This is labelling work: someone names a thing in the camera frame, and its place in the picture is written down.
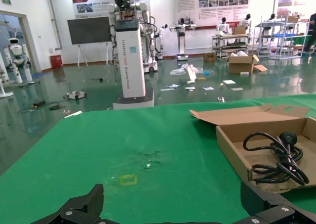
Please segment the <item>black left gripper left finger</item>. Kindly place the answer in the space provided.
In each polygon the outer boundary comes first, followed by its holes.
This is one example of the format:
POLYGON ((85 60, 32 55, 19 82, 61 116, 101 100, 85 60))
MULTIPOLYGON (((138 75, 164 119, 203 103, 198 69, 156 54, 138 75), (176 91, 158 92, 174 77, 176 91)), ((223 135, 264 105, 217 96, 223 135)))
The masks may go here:
POLYGON ((69 199, 58 211, 35 224, 99 224, 104 204, 104 187, 96 184, 86 195, 69 199))

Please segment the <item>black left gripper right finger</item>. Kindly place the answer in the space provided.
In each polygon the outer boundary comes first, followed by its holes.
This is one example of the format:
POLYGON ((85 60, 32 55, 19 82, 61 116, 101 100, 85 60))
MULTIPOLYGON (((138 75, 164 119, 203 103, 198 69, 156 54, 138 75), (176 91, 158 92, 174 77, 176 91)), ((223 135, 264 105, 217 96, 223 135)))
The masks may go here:
POLYGON ((297 207, 280 194, 258 189, 248 181, 240 184, 240 202, 249 217, 243 224, 314 224, 316 215, 297 207))

